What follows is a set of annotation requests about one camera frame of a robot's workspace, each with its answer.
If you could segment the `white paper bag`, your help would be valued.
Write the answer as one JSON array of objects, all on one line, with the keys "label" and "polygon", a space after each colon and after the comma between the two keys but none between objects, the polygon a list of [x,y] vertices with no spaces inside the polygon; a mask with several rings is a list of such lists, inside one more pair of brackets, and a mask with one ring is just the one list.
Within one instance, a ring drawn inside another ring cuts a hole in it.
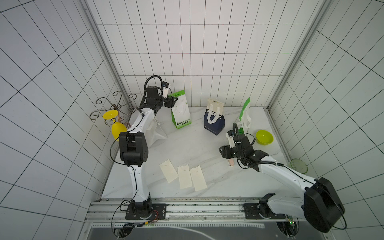
[{"label": "white paper bag", "polygon": [[157,140],[165,140],[168,138],[167,134],[161,128],[157,119],[153,119],[145,131],[145,138],[147,142],[147,146],[150,147]]}]

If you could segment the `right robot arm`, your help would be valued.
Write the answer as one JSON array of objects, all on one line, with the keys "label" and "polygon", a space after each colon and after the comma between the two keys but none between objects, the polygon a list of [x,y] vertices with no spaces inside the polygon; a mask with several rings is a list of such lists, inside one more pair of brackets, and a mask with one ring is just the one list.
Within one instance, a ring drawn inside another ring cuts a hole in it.
[{"label": "right robot arm", "polygon": [[329,180],[306,176],[279,163],[266,152],[254,150],[246,136],[230,136],[229,145],[220,147],[219,152],[224,159],[236,159],[242,169],[270,176],[296,194],[296,197],[279,197],[268,193],[250,214],[261,219],[278,215],[305,219],[322,233],[328,233],[344,217],[346,210]]}]

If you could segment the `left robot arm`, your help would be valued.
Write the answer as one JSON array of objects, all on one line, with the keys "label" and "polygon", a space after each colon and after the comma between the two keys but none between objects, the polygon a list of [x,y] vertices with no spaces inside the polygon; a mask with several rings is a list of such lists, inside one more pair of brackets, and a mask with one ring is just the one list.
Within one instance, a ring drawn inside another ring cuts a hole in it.
[{"label": "left robot arm", "polygon": [[127,166],[133,185],[133,197],[128,208],[135,215],[149,215],[152,212],[150,191],[143,177],[144,163],[149,156],[145,131],[150,127],[157,112],[163,107],[171,108],[177,99],[168,96],[169,84],[145,87],[145,93],[133,126],[119,134],[120,159]]}]

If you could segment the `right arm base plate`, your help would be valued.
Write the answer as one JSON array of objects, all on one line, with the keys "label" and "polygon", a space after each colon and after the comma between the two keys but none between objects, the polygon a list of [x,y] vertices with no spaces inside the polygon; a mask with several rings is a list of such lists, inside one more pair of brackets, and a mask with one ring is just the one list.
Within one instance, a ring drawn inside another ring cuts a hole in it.
[{"label": "right arm base plate", "polygon": [[273,213],[264,204],[243,204],[242,211],[247,220],[285,220],[286,215]]}]

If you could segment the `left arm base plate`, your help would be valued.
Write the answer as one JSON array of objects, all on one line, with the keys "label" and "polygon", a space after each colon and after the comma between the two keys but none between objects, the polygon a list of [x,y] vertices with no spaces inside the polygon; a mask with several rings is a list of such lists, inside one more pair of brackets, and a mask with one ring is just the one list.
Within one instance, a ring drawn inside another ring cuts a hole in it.
[{"label": "left arm base plate", "polygon": [[164,220],[166,218],[166,204],[131,203],[126,212],[126,220]]}]

